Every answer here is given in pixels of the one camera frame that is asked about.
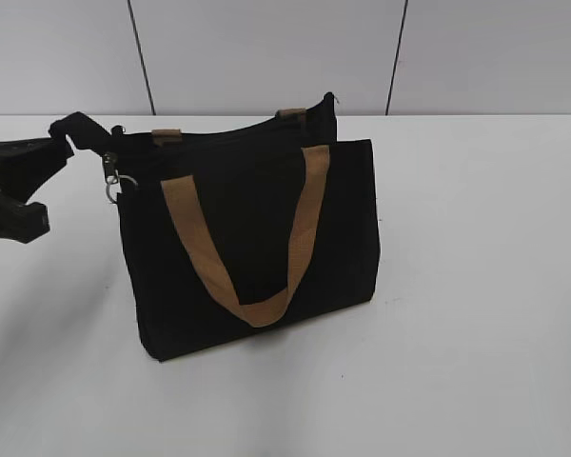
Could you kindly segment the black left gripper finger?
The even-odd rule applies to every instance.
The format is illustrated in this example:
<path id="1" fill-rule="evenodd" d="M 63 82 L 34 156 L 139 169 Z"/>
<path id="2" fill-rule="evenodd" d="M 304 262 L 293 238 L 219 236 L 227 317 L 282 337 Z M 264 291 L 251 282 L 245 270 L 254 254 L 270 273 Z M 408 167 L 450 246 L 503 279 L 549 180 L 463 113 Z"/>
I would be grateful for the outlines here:
<path id="1" fill-rule="evenodd" d="M 67 140 L 49 137 L 0 142 L 0 172 L 62 168 L 74 155 Z"/>
<path id="2" fill-rule="evenodd" d="M 0 192 L 0 239 L 28 244 L 48 233 L 48 209 L 44 204 L 29 205 Z"/>

